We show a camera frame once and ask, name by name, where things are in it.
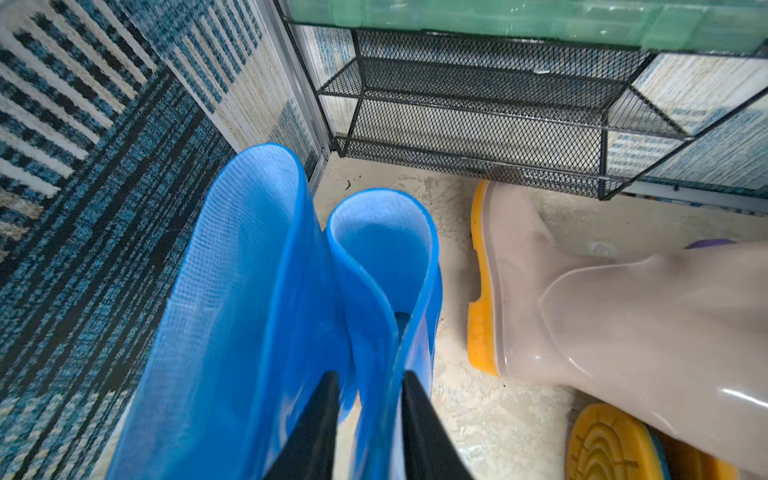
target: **blue rain boot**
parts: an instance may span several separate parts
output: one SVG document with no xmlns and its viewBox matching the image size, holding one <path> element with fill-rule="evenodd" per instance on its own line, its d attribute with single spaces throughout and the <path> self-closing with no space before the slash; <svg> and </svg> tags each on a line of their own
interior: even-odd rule
<svg viewBox="0 0 768 480">
<path fill-rule="evenodd" d="M 207 195 L 108 476 L 261 478 L 326 370 L 343 418 L 352 352 L 301 163 L 249 148 Z"/>
<path fill-rule="evenodd" d="M 326 228 L 353 343 L 362 412 L 352 478 L 404 478 L 400 390 L 429 395 L 442 306 L 438 237 L 426 209 L 394 190 L 344 200 Z"/>
</svg>

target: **rubber boot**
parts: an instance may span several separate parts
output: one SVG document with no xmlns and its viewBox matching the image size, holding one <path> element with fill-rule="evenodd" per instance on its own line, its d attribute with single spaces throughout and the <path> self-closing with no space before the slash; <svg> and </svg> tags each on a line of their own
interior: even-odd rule
<svg viewBox="0 0 768 480">
<path fill-rule="evenodd" d="M 339 204 L 326 235 L 362 403 L 349 477 L 405 478 L 400 392 L 406 371 L 432 391 L 442 306 L 437 229 L 416 199 L 377 188 Z"/>
<path fill-rule="evenodd" d="M 488 182 L 472 237 L 472 365 L 573 386 L 768 475 L 768 243 L 626 264 L 582 257 L 555 245 L 526 189 Z"/>
<path fill-rule="evenodd" d="M 197 218 L 108 478 L 262 478 L 320 379 L 357 392 L 343 298 L 302 164 L 266 144 Z"/>
<path fill-rule="evenodd" d="M 613 405 L 579 415 L 565 456 L 567 480 L 739 480 L 739 469 L 649 429 Z"/>
</svg>

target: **wire shelf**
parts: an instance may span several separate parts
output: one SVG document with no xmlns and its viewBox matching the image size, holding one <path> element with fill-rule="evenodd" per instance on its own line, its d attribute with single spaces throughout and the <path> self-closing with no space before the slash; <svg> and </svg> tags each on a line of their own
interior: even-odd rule
<svg viewBox="0 0 768 480">
<path fill-rule="evenodd" d="M 658 137 L 686 137 L 640 92 L 623 82 L 603 78 L 357 58 L 323 85 L 319 93 Z"/>
<path fill-rule="evenodd" d="M 607 133 L 688 138 L 631 84 L 654 56 L 352 30 L 356 57 L 318 90 L 354 98 L 339 154 L 606 198 Z"/>
<path fill-rule="evenodd" d="M 337 137 L 336 142 L 339 152 L 349 157 L 544 188 L 585 197 L 602 199 L 622 185 L 620 179 L 600 175 L 569 174 L 369 141 L 351 141 L 345 137 Z"/>
</svg>

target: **white floor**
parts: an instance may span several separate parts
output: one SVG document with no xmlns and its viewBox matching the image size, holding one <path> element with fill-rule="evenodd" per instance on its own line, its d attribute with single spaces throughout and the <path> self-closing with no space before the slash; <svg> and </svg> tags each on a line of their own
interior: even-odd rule
<svg viewBox="0 0 768 480">
<path fill-rule="evenodd" d="M 477 181 L 426 170 L 338 158 L 315 194 L 322 226 L 345 197 L 373 187 L 404 191 L 429 210 L 440 236 L 445 299 L 438 327 L 432 404 L 476 480 L 563 478 L 569 426 L 594 400 L 559 386 L 524 386 L 469 365 L 467 305 L 479 295 L 469 233 Z M 600 202 L 532 190 L 557 242 L 576 253 L 634 260 L 704 238 L 768 240 L 768 218 L 617 197 Z M 334 478 L 347 478 L 359 405 L 339 427 Z"/>
</svg>

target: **plastic boot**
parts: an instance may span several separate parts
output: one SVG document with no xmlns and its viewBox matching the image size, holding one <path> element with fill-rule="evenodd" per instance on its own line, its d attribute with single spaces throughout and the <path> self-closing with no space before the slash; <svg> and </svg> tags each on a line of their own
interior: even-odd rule
<svg viewBox="0 0 768 480">
<path fill-rule="evenodd" d="M 249 148 L 206 197 L 109 478 L 262 478 L 326 370 L 348 412 L 349 334 L 304 170 Z"/>
<path fill-rule="evenodd" d="M 680 440 L 649 429 L 613 405 L 579 415 L 565 457 L 567 480 L 739 480 L 739 470 Z"/>
<path fill-rule="evenodd" d="M 559 248 L 526 189 L 488 182 L 472 237 L 472 365 L 573 386 L 768 475 L 768 244 L 612 264 Z"/>
<path fill-rule="evenodd" d="M 432 391 L 442 306 L 438 237 L 426 209 L 394 190 L 344 200 L 326 228 L 344 296 L 362 411 L 352 478 L 405 478 L 400 392 L 412 370 Z"/>
</svg>

